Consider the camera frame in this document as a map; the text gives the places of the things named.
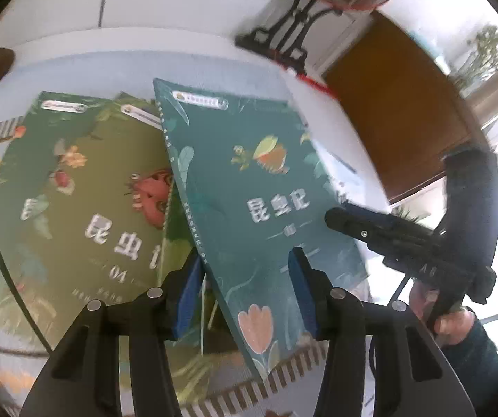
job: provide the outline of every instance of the silver rivet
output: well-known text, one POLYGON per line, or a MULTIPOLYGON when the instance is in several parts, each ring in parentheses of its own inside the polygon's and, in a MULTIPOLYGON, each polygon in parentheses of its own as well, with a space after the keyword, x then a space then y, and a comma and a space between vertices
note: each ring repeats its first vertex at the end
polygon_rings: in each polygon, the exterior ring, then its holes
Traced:
POLYGON ((342 288, 333 288, 330 290, 330 296, 335 300, 342 300, 345 298, 345 290, 342 288))
POLYGON ((87 309, 90 310, 91 312, 100 309, 102 306, 102 303, 100 300, 92 300, 87 304, 87 309))
POLYGON ((159 287, 153 287, 147 292, 149 298, 159 298, 164 294, 164 290, 159 287))
POLYGON ((398 312, 403 312, 407 308, 407 304, 403 301, 395 300, 392 303, 392 309, 397 310, 398 312))

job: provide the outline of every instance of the brown wooden panel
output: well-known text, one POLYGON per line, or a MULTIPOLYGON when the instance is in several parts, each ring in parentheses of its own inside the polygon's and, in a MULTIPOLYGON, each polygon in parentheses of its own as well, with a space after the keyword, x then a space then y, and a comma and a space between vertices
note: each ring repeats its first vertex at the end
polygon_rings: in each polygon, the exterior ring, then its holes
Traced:
POLYGON ((486 144, 450 80, 379 13, 326 75, 395 202, 440 176, 441 159, 468 140, 486 144))

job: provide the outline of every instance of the human hand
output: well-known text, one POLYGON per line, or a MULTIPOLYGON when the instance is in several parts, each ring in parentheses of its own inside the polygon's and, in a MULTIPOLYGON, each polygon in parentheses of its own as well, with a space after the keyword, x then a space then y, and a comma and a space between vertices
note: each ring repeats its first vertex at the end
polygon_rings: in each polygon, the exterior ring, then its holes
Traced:
MULTIPOLYGON (((409 294, 409 307, 419 320, 426 322, 437 299, 438 290, 429 289, 425 284, 415 281, 409 294)), ((434 332, 444 336, 447 345, 456 345, 465 340, 474 323, 475 314, 461 309, 440 316, 434 324, 434 332)))

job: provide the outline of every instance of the teal book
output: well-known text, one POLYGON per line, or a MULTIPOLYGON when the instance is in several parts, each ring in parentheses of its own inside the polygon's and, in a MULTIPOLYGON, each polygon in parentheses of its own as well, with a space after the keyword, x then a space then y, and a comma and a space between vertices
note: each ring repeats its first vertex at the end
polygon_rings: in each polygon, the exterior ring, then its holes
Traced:
POLYGON ((366 278, 355 241, 326 226, 336 190, 285 101, 154 80, 195 245, 232 335, 266 377, 304 333, 287 259, 295 246, 334 286, 366 278))

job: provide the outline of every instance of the wooden cabinet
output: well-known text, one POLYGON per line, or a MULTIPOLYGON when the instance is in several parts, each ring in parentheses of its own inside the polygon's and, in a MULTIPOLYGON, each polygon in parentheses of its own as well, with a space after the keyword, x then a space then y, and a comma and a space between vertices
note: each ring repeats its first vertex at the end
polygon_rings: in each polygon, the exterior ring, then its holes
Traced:
POLYGON ((326 74, 376 167, 390 203, 443 173, 443 155, 486 145, 473 113, 432 59, 374 13, 369 31, 326 74))

